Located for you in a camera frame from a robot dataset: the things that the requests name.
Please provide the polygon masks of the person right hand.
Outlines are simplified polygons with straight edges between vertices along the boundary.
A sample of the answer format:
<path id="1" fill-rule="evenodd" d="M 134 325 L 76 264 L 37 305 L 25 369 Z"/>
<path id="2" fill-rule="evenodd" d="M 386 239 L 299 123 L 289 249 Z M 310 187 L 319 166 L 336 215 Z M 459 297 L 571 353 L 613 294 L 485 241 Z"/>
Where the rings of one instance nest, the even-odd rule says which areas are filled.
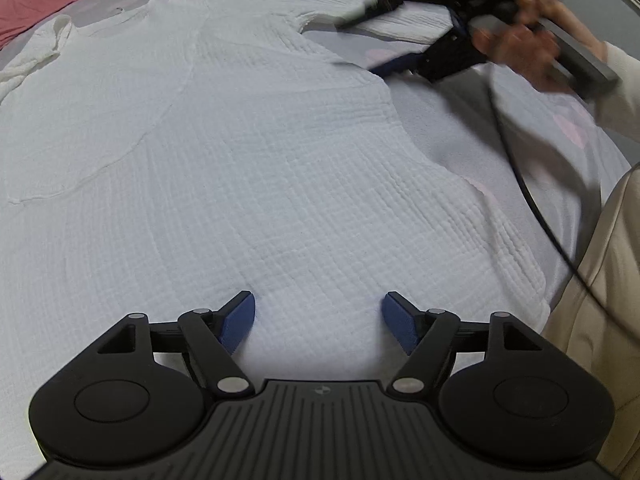
<path id="1" fill-rule="evenodd" d="M 540 18 L 548 18 L 560 26 L 601 62 L 608 60 L 605 42 L 594 36 L 560 0 L 516 1 L 518 15 L 514 25 L 501 32 L 474 30 L 474 47 L 491 62 L 508 66 L 540 92 L 570 93 L 570 88 L 551 77 L 553 62 L 560 53 L 555 36 L 551 32 L 533 32 L 529 28 Z"/>

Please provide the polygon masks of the beige sleeve forearm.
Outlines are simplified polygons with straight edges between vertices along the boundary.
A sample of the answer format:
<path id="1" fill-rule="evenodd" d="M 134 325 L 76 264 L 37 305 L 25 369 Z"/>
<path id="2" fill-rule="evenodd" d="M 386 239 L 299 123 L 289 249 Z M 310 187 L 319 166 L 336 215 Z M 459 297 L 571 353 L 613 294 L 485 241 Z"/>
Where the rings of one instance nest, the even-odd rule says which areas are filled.
<path id="1" fill-rule="evenodd" d="M 614 90 L 596 99 L 596 123 L 622 136 L 639 141 L 640 62 L 624 50 L 606 42 L 606 64 L 620 77 Z"/>

